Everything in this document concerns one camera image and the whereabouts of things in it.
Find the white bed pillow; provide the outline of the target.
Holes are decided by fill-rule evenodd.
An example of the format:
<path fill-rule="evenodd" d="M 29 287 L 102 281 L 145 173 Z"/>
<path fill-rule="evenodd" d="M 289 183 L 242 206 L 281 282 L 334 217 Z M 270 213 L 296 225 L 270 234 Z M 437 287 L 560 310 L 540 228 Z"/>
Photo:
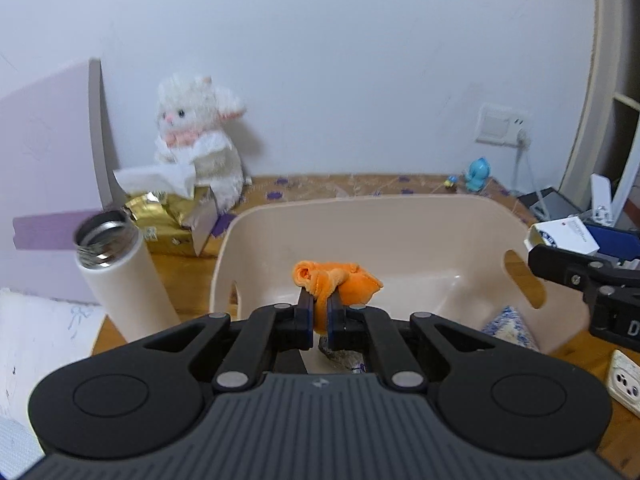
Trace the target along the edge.
<path fill-rule="evenodd" d="M 105 312 L 76 304 L 1 291 L 1 415 L 29 426 L 32 390 L 58 368 L 93 352 Z"/>

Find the blue toy figurine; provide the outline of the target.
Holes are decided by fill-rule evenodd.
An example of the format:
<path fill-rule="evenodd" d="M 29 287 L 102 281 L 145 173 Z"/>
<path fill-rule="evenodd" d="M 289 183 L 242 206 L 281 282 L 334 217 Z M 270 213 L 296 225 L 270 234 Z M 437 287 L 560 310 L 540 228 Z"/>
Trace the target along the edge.
<path fill-rule="evenodd" d="M 478 193 L 485 186 L 490 177 L 490 165 L 485 157 L 475 159 L 470 163 L 464 175 L 466 190 L 470 193 Z"/>

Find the gold tissue box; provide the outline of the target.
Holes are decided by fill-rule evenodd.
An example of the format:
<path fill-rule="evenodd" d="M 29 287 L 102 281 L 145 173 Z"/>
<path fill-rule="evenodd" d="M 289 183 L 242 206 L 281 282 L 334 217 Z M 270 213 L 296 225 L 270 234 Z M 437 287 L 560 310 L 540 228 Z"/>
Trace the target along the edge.
<path fill-rule="evenodd" d="M 192 165 L 157 164 L 114 172 L 126 213 L 151 252 L 198 257 L 218 220 L 213 191 L 196 184 Z"/>

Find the beige plastic storage basket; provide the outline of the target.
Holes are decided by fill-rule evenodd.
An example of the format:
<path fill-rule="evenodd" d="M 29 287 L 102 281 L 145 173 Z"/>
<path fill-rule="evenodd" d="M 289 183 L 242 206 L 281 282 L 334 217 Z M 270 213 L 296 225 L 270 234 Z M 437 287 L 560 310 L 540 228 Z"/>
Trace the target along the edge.
<path fill-rule="evenodd" d="M 382 284 L 372 306 L 406 320 L 416 311 L 481 330 L 503 308 L 524 318 L 538 349 L 555 352 L 589 321 L 576 290 L 544 282 L 534 308 L 506 273 L 526 258 L 526 224 L 474 195 L 386 195 L 252 208 L 231 223 L 210 286 L 209 309 L 248 318 L 268 304 L 294 304 L 292 270 L 303 260 L 357 263 Z"/>

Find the white blue small box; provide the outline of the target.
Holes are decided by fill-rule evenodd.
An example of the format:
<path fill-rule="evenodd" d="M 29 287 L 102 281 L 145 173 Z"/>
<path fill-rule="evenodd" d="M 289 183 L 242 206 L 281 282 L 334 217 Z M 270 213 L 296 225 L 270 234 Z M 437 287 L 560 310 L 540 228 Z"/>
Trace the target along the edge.
<path fill-rule="evenodd" d="M 596 254 L 600 249 L 599 244 L 578 217 L 533 224 L 528 230 L 524 245 L 529 252 L 535 246 L 544 245 L 587 256 Z"/>

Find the green seed snack packet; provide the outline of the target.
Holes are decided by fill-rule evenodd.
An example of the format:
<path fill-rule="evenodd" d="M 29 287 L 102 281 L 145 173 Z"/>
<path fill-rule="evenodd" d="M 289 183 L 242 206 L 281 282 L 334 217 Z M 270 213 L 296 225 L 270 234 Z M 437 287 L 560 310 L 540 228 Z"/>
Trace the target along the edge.
<path fill-rule="evenodd" d="M 318 341 L 320 352 L 341 370 L 352 374 L 361 374 L 367 371 L 366 363 L 360 352 L 350 350 L 331 350 L 329 338 L 321 336 Z"/>

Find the white plush bunny toy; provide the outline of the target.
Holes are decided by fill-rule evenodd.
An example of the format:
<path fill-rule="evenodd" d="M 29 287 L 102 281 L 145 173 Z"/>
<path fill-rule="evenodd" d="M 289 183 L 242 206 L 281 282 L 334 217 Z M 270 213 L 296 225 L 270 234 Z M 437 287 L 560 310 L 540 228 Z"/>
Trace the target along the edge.
<path fill-rule="evenodd" d="M 192 166 L 195 184 L 210 188 L 221 214 L 235 206 L 245 183 L 241 156 L 224 125 L 245 111 L 238 96 L 210 77 L 172 75 L 158 86 L 155 157 Z"/>

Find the white thermos bottle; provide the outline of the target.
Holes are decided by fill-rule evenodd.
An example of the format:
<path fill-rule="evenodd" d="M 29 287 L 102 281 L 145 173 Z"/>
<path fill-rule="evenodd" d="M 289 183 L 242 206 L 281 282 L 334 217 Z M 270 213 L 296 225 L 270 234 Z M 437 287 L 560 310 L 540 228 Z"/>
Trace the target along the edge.
<path fill-rule="evenodd" d="M 131 342 L 180 324 L 146 247 L 125 211 L 101 211 L 74 233 L 76 263 L 93 296 Z"/>

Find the orange cloth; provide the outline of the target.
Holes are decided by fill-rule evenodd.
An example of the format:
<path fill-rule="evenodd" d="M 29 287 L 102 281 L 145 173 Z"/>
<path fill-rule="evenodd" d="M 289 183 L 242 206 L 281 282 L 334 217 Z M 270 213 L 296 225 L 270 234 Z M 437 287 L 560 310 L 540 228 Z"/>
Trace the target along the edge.
<path fill-rule="evenodd" d="M 341 304 L 367 304 L 383 283 L 358 263 L 299 261 L 292 279 L 314 298 L 314 331 L 323 336 L 328 326 L 329 298 L 338 293 Z"/>

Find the white phone stand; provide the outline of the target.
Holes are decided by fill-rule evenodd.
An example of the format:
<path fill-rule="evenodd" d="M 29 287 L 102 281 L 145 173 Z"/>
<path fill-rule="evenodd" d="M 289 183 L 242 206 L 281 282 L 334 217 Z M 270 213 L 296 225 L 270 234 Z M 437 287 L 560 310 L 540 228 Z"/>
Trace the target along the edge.
<path fill-rule="evenodd" d="M 615 218 L 612 209 L 611 181 L 600 174 L 590 176 L 590 220 L 599 226 L 612 228 Z"/>

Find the white wooden shelf frame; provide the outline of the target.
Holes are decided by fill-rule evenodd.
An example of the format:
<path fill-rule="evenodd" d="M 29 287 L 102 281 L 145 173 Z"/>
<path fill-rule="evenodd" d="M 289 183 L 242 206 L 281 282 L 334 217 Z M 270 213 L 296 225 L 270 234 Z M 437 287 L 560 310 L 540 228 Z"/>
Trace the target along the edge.
<path fill-rule="evenodd" d="M 594 0 L 587 92 L 560 192 L 591 203 L 590 177 L 612 186 L 616 226 L 639 224 L 639 0 Z"/>

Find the dark grey flat device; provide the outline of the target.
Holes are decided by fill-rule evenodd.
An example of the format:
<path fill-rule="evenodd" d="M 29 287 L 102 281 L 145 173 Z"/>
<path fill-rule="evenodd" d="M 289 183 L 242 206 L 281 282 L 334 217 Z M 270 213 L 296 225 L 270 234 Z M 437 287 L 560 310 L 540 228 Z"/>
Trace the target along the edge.
<path fill-rule="evenodd" d="M 582 214 L 580 208 L 555 188 L 543 188 L 540 196 L 536 192 L 521 194 L 518 200 L 538 221 L 559 220 Z"/>

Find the white power strip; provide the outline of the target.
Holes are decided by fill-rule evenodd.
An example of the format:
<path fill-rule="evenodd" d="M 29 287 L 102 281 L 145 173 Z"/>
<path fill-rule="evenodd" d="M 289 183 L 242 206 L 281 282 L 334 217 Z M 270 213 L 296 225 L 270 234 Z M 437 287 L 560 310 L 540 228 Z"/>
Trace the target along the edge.
<path fill-rule="evenodd" d="M 640 367 L 620 350 L 614 350 L 606 388 L 614 400 L 634 416 L 640 417 Z"/>

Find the white wall socket plate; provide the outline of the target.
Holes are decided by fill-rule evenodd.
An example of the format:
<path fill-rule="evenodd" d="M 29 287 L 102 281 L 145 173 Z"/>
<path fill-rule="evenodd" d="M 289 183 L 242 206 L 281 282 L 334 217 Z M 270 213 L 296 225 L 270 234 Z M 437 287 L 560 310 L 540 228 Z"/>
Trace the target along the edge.
<path fill-rule="evenodd" d="M 478 112 L 475 141 L 518 148 L 532 125 L 533 116 L 522 110 L 485 103 Z"/>

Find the purple white headboard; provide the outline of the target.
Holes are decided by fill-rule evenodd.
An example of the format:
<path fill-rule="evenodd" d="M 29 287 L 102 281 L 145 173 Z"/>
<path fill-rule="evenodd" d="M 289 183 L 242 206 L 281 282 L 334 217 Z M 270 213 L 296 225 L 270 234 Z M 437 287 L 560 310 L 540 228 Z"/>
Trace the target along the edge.
<path fill-rule="evenodd" d="M 2 98 L 2 286 L 93 301 L 75 260 L 73 235 L 112 200 L 98 60 L 72 65 Z"/>

